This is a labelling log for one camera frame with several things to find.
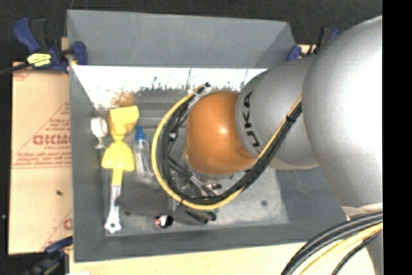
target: gray bin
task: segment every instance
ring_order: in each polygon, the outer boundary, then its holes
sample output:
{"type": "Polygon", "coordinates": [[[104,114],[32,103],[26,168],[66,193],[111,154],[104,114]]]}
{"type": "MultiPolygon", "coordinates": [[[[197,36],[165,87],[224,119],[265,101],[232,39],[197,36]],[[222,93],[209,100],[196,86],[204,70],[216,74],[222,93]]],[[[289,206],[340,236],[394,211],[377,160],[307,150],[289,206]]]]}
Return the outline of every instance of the gray bin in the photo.
{"type": "MultiPolygon", "coordinates": [[[[289,25],[278,21],[89,10],[68,11],[68,37],[70,43],[84,42],[91,66],[139,68],[266,69],[285,61],[294,45],[289,25]]],[[[269,173],[273,177],[266,183],[274,184],[262,185],[264,193],[279,195],[277,214],[271,219],[237,222],[239,213],[234,204],[231,212],[235,216],[228,225],[145,232],[141,228],[134,230],[126,221],[123,234],[107,235],[103,226],[109,173],[100,167],[95,150],[96,138],[89,127],[95,109],[86,90],[71,70],[75,261],[298,242],[345,220],[319,168],[278,172],[268,169],[273,171],[269,173]]],[[[238,204],[243,210],[253,194],[259,193],[259,187],[254,186],[238,204]]]]}

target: kuka logo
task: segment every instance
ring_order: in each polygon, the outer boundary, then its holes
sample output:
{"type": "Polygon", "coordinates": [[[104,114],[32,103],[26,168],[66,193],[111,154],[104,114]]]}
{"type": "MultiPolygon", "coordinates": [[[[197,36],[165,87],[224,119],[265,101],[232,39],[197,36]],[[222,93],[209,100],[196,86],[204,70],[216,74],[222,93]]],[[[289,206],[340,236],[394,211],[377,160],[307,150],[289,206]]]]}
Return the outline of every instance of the kuka logo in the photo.
{"type": "Polygon", "coordinates": [[[253,142],[252,142],[252,146],[254,146],[255,148],[260,146],[259,141],[257,140],[255,133],[252,130],[252,123],[249,121],[249,117],[250,117],[250,101],[252,98],[252,93],[253,91],[251,91],[248,95],[246,95],[245,100],[243,100],[243,106],[247,108],[247,112],[244,111],[243,112],[243,119],[245,120],[245,129],[247,129],[248,131],[246,132],[246,134],[249,137],[253,138],[253,142]]]}

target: black object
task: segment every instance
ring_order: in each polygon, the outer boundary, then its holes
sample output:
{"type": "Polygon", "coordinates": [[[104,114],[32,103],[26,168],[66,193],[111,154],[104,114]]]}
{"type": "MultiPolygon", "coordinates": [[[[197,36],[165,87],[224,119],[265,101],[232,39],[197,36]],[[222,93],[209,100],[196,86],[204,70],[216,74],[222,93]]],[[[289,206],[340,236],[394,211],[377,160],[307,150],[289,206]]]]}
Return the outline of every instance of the black object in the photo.
{"type": "Polygon", "coordinates": [[[163,189],[159,187],[156,190],[126,177],[123,181],[123,193],[118,202],[126,214],[155,216],[169,212],[168,195],[163,189]]]}

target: clamp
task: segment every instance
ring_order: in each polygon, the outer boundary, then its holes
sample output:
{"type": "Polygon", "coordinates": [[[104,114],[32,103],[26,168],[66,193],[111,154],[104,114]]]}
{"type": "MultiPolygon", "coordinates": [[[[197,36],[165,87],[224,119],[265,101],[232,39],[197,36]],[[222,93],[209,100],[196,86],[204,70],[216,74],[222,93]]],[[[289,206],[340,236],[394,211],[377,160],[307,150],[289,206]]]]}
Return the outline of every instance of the clamp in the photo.
{"type": "Polygon", "coordinates": [[[69,54],[75,55],[77,64],[88,63],[86,47],[80,41],[73,43],[68,50],[61,50],[57,43],[47,47],[43,38],[39,44],[30,28],[28,17],[23,17],[13,25],[13,33],[17,40],[28,48],[27,62],[34,69],[50,69],[68,73],[69,63],[66,56],[69,54]]]}

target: small bottle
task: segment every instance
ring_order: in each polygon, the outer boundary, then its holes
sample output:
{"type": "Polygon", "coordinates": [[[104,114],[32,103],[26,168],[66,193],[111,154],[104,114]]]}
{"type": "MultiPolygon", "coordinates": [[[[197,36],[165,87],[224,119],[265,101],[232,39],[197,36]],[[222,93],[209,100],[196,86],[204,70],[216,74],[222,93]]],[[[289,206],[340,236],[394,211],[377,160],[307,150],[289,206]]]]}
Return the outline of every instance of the small bottle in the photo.
{"type": "Polygon", "coordinates": [[[154,174],[150,165],[149,142],[146,140],[141,126],[136,126],[134,149],[137,179],[151,184],[154,174]]]}

